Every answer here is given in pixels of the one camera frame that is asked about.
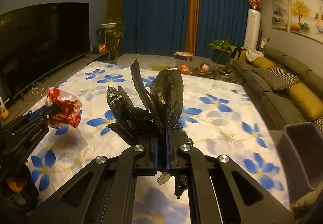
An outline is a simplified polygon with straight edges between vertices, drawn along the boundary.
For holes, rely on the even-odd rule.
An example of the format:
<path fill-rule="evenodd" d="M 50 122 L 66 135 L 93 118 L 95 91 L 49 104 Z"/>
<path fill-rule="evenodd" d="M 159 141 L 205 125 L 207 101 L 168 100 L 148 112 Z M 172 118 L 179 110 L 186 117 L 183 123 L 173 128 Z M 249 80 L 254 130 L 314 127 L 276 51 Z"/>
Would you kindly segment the red white plastic wrapper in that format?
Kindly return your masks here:
<path fill-rule="evenodd" d="M 50 87 L 45 99 L 47 107 L 54 106 L 49 118 L 49 126 L 59 128 L 60 126 L 72 126 L 77 128 L 81 122 L 82 102 L 72 94 Z"/>

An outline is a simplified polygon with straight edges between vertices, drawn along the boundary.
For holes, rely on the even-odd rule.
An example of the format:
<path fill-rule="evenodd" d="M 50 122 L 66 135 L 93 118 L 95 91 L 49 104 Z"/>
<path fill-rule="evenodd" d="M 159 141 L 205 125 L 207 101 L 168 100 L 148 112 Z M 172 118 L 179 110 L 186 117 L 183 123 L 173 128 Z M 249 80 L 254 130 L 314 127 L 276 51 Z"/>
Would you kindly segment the white standing air conditioner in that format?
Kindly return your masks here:
<path fill-rule="evenodd" d="M 246 49 L 256 49 L 258 34 L 261 24 L 261 14 L 255 9 L 248 10 L 247 25 L 243 47 Z"/>

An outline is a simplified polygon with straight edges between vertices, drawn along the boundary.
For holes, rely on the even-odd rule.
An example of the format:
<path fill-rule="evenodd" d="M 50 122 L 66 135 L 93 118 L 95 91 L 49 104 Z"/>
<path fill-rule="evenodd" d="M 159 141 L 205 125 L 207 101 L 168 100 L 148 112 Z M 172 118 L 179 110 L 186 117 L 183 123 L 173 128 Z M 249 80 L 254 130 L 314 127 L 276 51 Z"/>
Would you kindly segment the plant on stand by tv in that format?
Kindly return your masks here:
<path fill-rule="evenodd" d="M 124 36 L 123 21 L 119 17 L 108 17 L 99 25 L 99 41 L 104 41 L 109 62 L 118 63 L 121 42 Z"/>

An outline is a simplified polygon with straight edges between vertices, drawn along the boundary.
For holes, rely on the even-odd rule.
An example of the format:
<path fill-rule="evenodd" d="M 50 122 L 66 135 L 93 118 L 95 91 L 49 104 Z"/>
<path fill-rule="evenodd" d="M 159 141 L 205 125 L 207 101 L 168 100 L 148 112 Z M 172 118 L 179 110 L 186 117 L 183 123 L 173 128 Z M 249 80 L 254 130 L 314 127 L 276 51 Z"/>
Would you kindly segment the orange speaker on cabinet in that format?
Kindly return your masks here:
<path fill-rule="evenodd" d="M 92 53 L 93 54 L 102 54 L 106 51 L 106 45 L 105 44 L 98 44 L 92 46 Z"/>

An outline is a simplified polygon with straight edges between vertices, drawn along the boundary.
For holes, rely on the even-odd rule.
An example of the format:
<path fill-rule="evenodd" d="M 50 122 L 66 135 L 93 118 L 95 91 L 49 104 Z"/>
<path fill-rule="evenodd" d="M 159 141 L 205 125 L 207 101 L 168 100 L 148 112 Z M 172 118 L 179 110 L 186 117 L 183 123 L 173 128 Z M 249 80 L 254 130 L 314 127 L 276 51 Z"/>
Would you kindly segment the black white patterned cushion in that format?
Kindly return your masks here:
<path fill-rule="evenodd" d="M 294 86 L 295 84 L 297 84 L 299 82 L 298 76 L 284 70 L 281 67 L 274 66 L 274 67 L 270 68 L 269 71 L 271 71 L 272 73 L 277 75 L 279 78 L 281 78 L 283 81 L 288 83 L 289 87 Z"/>

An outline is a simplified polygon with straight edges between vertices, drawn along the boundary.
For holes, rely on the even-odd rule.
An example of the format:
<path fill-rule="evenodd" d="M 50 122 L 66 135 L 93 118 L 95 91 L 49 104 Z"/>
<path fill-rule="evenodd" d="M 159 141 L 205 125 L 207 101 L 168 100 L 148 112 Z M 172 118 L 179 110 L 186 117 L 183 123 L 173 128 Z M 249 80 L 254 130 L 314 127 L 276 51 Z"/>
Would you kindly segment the grey sofa cushion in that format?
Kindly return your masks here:
<path fill-rule="evenodd" d="M 289 88 L 288 83 L 269 70 L 254 68 L 252 71 L 264 79 L 274 91 L 283 91 Z"/>

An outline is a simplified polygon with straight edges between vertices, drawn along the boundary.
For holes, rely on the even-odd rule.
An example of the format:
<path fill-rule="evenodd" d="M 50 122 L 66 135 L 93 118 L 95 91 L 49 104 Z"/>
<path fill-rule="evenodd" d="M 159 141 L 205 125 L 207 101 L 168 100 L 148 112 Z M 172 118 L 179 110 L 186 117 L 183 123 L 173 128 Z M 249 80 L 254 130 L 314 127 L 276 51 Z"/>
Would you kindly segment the orange curtain strip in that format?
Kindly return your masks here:
<path fill-rule="evenodd" d="M 188 1 L 187 32 L 185 52 L 195 55 L 200 0 Z"/>

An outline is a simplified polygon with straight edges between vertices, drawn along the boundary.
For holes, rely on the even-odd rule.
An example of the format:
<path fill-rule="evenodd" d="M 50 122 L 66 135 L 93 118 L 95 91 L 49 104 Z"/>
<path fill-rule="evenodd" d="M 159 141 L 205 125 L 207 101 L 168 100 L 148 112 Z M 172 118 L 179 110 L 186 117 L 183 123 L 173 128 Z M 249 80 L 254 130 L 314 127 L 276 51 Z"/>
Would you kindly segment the black plastic bag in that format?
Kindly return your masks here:
<path fill-rule="evenodd" d="M 156 137 L 158 140 L 157 168 L 165 177 L 168 173 L 167 159 L 175 150 L 166 137 L 178 139 L 180 144 L 192 146 L 194 142 L 183 130 L 180 117 L 183 110 L 183 79 L 177 68 L 160 71 L 149 89 L 144 86 L 137 60 L 130 67 L 135 90 L 141 99 L 142 108 L 132 102 L 130 96 L 119 86 L 108 87 L 107 103 L 115 118 L 108 125 L 129 145 L 137 145 L 141 137 Z"/>

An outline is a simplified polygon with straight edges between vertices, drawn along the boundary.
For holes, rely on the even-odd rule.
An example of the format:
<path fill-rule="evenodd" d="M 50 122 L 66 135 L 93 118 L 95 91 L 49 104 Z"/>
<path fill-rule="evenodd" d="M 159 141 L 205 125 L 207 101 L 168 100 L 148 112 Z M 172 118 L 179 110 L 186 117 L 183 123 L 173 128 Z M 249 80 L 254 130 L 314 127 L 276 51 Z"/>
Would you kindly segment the blue curtains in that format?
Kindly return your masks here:
<path fill-rule="evenodd" d="M 172 56 L 185 51 L 189 0 L 123 0 L 123 53 Z M 244 43 L 248 0 L 200 0 L 195 55 L 211 56 L 208 44 Z"/>

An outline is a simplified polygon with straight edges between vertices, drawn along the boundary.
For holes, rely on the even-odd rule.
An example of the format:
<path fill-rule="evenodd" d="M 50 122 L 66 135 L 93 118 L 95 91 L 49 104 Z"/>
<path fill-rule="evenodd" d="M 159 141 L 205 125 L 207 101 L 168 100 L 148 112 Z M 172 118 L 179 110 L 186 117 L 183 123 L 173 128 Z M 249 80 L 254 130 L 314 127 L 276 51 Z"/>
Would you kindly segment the small grey landscape painting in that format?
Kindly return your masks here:
<path fill-rule="evenodd" d="M 272 0 L 271 28 L 288 31 L 288 0 Z"/>

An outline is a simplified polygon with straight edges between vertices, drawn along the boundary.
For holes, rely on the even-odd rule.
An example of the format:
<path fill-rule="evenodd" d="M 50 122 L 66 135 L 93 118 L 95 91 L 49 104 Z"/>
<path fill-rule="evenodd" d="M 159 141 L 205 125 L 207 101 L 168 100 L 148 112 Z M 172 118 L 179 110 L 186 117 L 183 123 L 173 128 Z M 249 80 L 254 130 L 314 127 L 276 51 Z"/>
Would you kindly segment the doll head figurine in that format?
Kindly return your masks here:
<path fill-rule="evenodd" d="M 199 75 L 206 75 L 210 71 L 210 65 L 206 62 L 202 62 L 200 67 L 197 69 Z"/>

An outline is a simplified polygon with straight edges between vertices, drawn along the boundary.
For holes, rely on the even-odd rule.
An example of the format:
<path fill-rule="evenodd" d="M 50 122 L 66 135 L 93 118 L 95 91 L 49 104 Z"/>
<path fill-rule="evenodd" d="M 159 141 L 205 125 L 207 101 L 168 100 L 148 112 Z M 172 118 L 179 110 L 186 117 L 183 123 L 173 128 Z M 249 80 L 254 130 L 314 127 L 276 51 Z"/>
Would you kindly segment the grey sectional sofa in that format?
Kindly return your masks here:
<path fill-rule="evenodd" d="M 231 47 L 231 67 L 238 84 L 256 106 L 267 128 L 312 122 L 322 130 L 322 77 L 281 50 L 263 52 Z"/>

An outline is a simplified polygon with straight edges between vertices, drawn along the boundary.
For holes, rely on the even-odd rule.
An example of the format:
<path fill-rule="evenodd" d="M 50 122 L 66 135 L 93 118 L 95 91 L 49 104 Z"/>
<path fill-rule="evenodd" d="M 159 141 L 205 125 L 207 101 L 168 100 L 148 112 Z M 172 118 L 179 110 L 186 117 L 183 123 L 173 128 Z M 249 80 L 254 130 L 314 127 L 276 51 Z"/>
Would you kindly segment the orange fruit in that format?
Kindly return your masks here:
<path fill-rule="evenodd" d="M 191 70 L 186 65 L 180 65 L 179 71 L 181 74 L 191 74 Z"/>

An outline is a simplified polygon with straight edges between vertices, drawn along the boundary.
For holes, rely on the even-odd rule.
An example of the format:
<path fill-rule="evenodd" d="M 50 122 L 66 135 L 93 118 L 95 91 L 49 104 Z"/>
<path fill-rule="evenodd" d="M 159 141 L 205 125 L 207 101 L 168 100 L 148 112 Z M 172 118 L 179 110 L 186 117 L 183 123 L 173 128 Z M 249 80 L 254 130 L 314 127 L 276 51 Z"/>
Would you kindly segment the dark tv cabinet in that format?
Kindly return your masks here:
<path fill-rule="evenodd" d="M 5 121 L 1 121 L 1 125 L 4 126 L 11 120 L 15 119 L 19 115 L 24 115 L 31 107 L 33 107 L 43 96 L 46 95 L 47 88 L 61 84 L 64 80 L 100 58 L 109 55 L 106 51 L 101 54 L 86 54 L 82 58 L 73 60 L 72 62 L 58 68 L 52 73 L 45 76 L 45 80 L 42 81 L 39 86 L 39 90 L 33 95 L 31 91 L 24 95 L 24 101 L 19 99 L 9 108 L 9 117 Z"/>

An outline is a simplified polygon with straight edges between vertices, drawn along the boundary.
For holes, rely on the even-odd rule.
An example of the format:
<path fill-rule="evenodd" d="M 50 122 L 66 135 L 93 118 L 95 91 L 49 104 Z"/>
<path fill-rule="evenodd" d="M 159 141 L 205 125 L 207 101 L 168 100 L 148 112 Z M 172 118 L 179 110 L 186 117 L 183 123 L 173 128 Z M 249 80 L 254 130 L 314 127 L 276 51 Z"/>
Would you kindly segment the potted plant near sofa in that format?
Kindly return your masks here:
<path fill-rule="evenodd" d="M 231 41 L 230 40 L 215 40 L 208 44 L 211 49 L 212 62 L 225 65 L 231 58 Z"/>

